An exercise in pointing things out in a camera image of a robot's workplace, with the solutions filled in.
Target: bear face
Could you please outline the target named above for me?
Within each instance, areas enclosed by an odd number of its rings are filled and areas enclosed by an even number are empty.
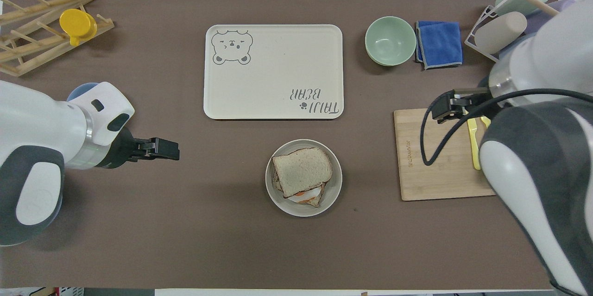
[[[226,31],[216,34],[212,37],[214,46],[214,56],[212,60],[215,64],[223,64],[225,61],[239,61],[240,64],[248,64],[252,57],[249,55],[249,49],[253,44],[253,37],[245,31]]]

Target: green bowl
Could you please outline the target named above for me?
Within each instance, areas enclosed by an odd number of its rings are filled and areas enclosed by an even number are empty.
[[[365,34],[366,52],[382,66],[396,66],[414,54],[416,34],[402,18],[381,17]]]

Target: yellow mug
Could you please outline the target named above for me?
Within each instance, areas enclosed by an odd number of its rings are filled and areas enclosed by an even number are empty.
[[[74,47],[81,41],[87,41],[97,34],[97,22],[93,16],[78,9],[68,9],[60,16],[60,27]]]

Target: white plate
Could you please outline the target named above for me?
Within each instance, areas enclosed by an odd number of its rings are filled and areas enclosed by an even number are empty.
[[[212,119],[335,119],[344,109],[335,25],[214,25],[204,112]]]
[[[337,161],[337,157],[335,154],[329,150],[328,147],[320,144],[314,140],[307,140],[307,139],[299,139],[288,142],[284,144],[274,154],[272,157],[280,156],[280,155],[287,155],[293,151],[302,149],[302,148],[312,148],[316,146],[323,150],[329,157],[330,162],[332,163],[333,174],[330,181],[326,184],[324,193],[322,196],[321,201],[319,202],[319,208],[315,208],[311,205],[301,205],[299,203],[290,201],[289,199],[284,199],[282,196],[282,192],[275,189],[274,186],[271,184],[271,177],[274,172],[274,167],[270,160],[267,162],[267,167],[265,168],[265,188],[267,188],[267,193],[270,195],[270,198],[278,208],[282,211],[291,214],[293,216],[299,217],[309,217],[314,216],[316,214],[321,214],[322,212],[326,211],[337,199],[337,196],[340,194],[341,190],[341,166],[340,162]]]

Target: black cable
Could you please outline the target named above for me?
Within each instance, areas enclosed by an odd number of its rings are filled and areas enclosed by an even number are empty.
[[[516,98],[516,97],[522,97],[524,95],[551,94],[551,95],[563,95],[565,97],[572,97],[572,98],[576,98],[576,99],[580,99],[583,101],[593,103],[593,97],[591,97],[590,95],[578,93],[576,91],[564,90],[564,89],[526,89],[526,90],[521,90],[521,91],[515,91],[512,93],[507,93],[507,94],[498,96],[496,98],[492,98],[492,99],[487,100],[487,101],[481,103],[480,105],[476,106],[473,110],[471,110],[469,113],[464,115],[461,119],[459,119],[459,121],[457,121],[457,123],[455,123],[455,125],[453,125],[453,127],[451,127],[451,129],[449,129],[447,134],[445,134],[445,136],[443,137],[443,140],[441,140],[439,146],[436,147],[435,152],[432,154],[432,157],[430,157],[429,160],[426,160],[426,152],[424,151],[424,127],[426,126],[426,119],[428,118],[428,114],[430,113],[430,111],[432,110],[432,108],[434,107],[436,102],[440,98],[442,98],[444,95],[447,95],[447,94],[451,93],[452,91],[447,91],[446,93],[443,93],[439,97],[437,97],[430,104],[430,106],[428,106],[428,108],[426,109],[426,113],[424,113],[424,118],[422,119],[422,124],[420,126],[420,153],[422,154],[422,161],[424,162],[424,165],[426,165],[426,166],[430,166],[430,165],[432,165],[432,163],[435,162],[436,158],[439,157],[439,154],[445,147],[445,144],[447,144],[447,141],[449,141],[451,136],[453,136],[453,134],[455,133],[455,131],[457,131],[457,129],[459,129],[459,127],[461,127],[468,119],[476,117],[477,114],[481,114],[484,109],[488,108],[492,104],[496,104],[497,102],[501,102],[501,101],[511,99],[511,98]]]

